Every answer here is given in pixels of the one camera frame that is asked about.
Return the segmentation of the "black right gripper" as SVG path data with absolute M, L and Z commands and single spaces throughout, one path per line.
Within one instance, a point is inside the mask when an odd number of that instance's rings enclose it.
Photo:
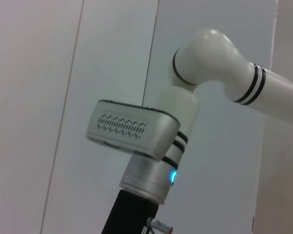
M 126 190 L 120 190 L 102 233 L 147 234 L 147 220 L 156 216 L 158 208 L 159 204 Z

